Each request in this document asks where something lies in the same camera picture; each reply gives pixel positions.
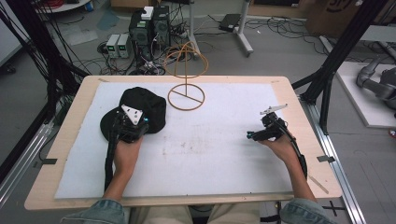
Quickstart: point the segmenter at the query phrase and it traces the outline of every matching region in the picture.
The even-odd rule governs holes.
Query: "person's right hand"
[[[263,140],[258,142],[271,148],[283,162],[298,162],[297,154],[294,151],[289,138],[285,134],[275,141]]]

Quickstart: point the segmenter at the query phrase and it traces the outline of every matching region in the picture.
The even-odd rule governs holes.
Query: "gray floor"
[[[235,7],[214,8],[217,8],[216,14],[234,13],[239,10]],[[120,20],[115,20],[113,26],[108,26],[108,30],[98,29],[97,24],[108,13],[106,7],[101,7],[91,13],[76,9],[57,15],[60,22],[77,21],[84,17],[82,21],[73,25],[78,25],[81,30],[96,31],[98,34],[98,39],[72,47],[81,60],[101,58],[96,47],[106,41],[109,35],[128,31],[128,13],[116,13],[121,17]],[[203,26],[195,33],[219,32],[218,25],[205,16],[206,12],[197,10],[196,15],[198,16],[195,20],[195,27],[198,28],[201,24]],[[213,17],[217,21],[222,19],[222,15],[213,15]],[[245,34],[254,48],[254,53],[248,58],[233,34],[196,36],[201,52],[209,61],[207,75],[285,76],[290,82],[294,82],[318,70],[326,59],[326,55],[315,51],[313,44],[306,43],[302,38],[283,37],[271,32],[267,26],[257,29],[247,28]],[[323,52],[323,47],[315,38],[307,37],[306,39],[315,41],[317,51]],[[362,43],[351,53],[354,58],[361,60],[374,57],[376,54]],[[27,54],[21,52],[11,61],[17,68],[17,73],[10,75],[2,72],[0,75],[2,90],[0,93],[0,162],[15,146],[47,100],[46,83]],[[128,63],[128,61],[120,61],[119,64],[123,63]],[[387,59],[384,63],[394,63],[394,61]],[[98,64],[104,67],[103,62],[98,61]],[[93,74],[98,74],[100,72],[98,64],[91,63],[87,67]],[[192,72],[200,67],[194,61],[191,61],[189,66]],[[296,90],[296,93],[302,92],[304,88]],[[388,136],[386,129],[364,126],[358,112],[336,78],[333,82],[328,121],[330,137],[365,220],[367,223],[396,223],[395,139]],[[42,152],[44,156],[49,148],[50,144],[44,148]],[[24,201],[39,172],[39,168],[35,168],[34,164],[35,162],[0,210],[2,223],[58,223],[60,217],[76,211],[33,212],[24,209]],[[334,206],[344,207],[342,199],[333,199],[332,203]],[[330,201],[321,200],[320,204],[330,206]],[[272,215],[274,212],[273,203],[262,205],[264,216]],[[328,214],[339,223],[350,222],[347,213],[343,210],[337,210],[336,217],[333,211],[328,210]]]

